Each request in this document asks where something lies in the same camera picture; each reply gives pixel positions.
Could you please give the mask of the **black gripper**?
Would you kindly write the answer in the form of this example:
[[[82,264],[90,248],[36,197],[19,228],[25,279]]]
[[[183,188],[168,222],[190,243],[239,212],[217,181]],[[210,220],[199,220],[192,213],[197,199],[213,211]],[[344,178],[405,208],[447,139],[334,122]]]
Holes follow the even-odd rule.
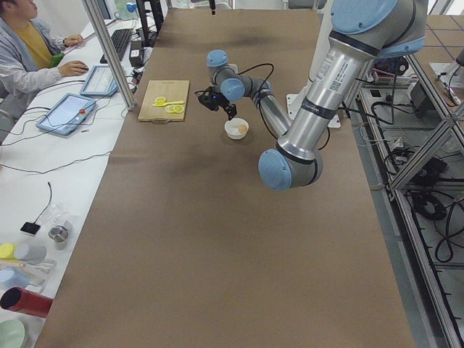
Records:
[[[236,105],[230,103],[222,94],[215,94],[213,96],[213,101],[218,107],[221,107],[228,116],[228,120],[232,120],[236,115]]]

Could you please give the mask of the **person left hand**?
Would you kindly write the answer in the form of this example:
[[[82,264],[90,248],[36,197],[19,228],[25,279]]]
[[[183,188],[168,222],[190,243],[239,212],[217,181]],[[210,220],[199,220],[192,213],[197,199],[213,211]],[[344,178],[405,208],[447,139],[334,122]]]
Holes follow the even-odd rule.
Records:
[[[84,42],[82,35],[72,35],[64,39],[63,44],[66,47],[79,46]]]

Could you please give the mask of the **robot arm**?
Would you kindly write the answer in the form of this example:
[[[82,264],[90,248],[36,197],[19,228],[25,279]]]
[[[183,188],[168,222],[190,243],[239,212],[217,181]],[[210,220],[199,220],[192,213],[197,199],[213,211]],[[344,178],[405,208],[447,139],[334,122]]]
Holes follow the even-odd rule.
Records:
[[[275,148],[263,152],[258,170],[274,191],[307,186],[323,171],[318,142],[336,115],[361,67],[375,58],[420,51],[425,42],[427,1],[334,1],[329,49],[296,116],[277,102],[266,79],[240,75],[223,50],[207,55],[210,87],[197,94],[206,108],[236,116],[235,102],[249,97],[260,111]]]

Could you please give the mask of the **person right hand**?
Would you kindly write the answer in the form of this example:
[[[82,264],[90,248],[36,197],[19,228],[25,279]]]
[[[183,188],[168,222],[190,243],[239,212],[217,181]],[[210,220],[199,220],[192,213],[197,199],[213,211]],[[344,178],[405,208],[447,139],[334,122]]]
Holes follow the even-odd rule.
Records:
[[[87,65],[82,61],[78,61],[78,60],[71,61],[71,62],[65,63],[62,66],[59,66],[58,71],[62,77],[83,75],[88,72],[88,71],[79,69],[80,66],[87,66]]]

